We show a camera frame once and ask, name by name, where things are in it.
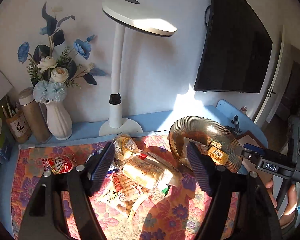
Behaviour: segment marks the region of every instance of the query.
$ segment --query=white starburst label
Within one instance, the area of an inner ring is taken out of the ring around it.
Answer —
[[[141,194],[143,194],[143,191],[141,190],[142,187],[140,187],[140,185],[138,184],[134,184],[134,185],[130,185],[133,189],[135,189],[135,193],[134,194],[138,194],[138,196],[140,196]]]

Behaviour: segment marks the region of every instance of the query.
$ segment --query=pen holder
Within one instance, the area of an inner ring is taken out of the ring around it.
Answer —
[[[31,129],[22,110],[19,110],[13,117],[7,118],[6,122],[18,143],[25,143],[31,136]]]

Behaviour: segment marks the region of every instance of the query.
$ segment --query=wall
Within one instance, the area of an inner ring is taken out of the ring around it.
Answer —
[[[106,72],[111,72],[111,57],[115,23],[102,13],[103,0],[4,0],[0,5],[0,70],[15,87],[15,93],[31,85],[25,65],[17,60],[17,49],[28,41],[31,51],[37,44],[47,44],[47,37],[39,35],[45,21],[41,8],[48,1],[48,12],[62,6],[58,18],[75,15],[62,25],[66,44],[95,33],[88,61],[76,57],[77,63],[95,62]],[[197,69],[201,60],[206,35],[204,10],[210,0],[139,0],[160,10],[162,17],[178,28],[170,38],[149,36],[127,29],[122,60],[121,95],[123,113],[142,114],[182,108],[190,113],[202,105],[216,105],[224,98],[237,108],[247,106],[253,117],[264,97],[273,74],[279,32],[283,21],[289,23],[289,34],[300,49],[300,30],[295,30],[295,20],[282,16],[282,8],[293,11],[300,20],[296,0],[247,0],[264,23],[273,40],[268,72],[260,94],[229,92],[194,92]],[[73,121],[99,121],[108,118],[110,77],[96,77],[98,86],[80,81],[81,89],[71,88],[65,100],[66,109]]]

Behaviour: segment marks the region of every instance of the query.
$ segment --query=ribbed bowl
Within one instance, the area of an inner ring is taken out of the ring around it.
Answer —
[[[169,131],[169,143],[172,154],[179,159],[183,138],[187,137],[207,145],[209,139],[224,142],[222,151],[229,155],[226,167],[231,172],[237,172],[242,164],[242,157],[235,155],[234,149],[240,146],[237,139],[223,125],[204,117],[187,116],[176,121]]]

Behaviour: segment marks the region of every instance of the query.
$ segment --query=bottle cap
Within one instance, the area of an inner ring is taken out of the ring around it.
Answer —
[[[28,88],[22,90],[19,93],[20,105],[25,106],[25,105],[31,103],[34,100],[32,93],[33,93],[33,87],[28,87]]]

